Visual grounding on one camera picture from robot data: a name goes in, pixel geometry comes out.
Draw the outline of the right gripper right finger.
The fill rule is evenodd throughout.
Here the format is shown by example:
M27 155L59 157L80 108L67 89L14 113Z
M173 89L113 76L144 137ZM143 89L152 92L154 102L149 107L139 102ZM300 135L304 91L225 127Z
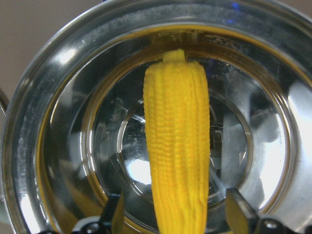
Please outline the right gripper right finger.
M312 205L294 199L283 200L269 214L261 214L248 203L236 188L226 190L225 215L233 234L310 234Z

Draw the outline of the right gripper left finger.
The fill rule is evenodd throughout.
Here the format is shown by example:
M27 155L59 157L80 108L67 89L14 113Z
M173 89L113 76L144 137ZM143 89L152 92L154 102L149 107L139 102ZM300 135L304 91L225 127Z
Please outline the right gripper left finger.
M74 234L120 234L124 224L124 194L110 194L100 216L83 218Z

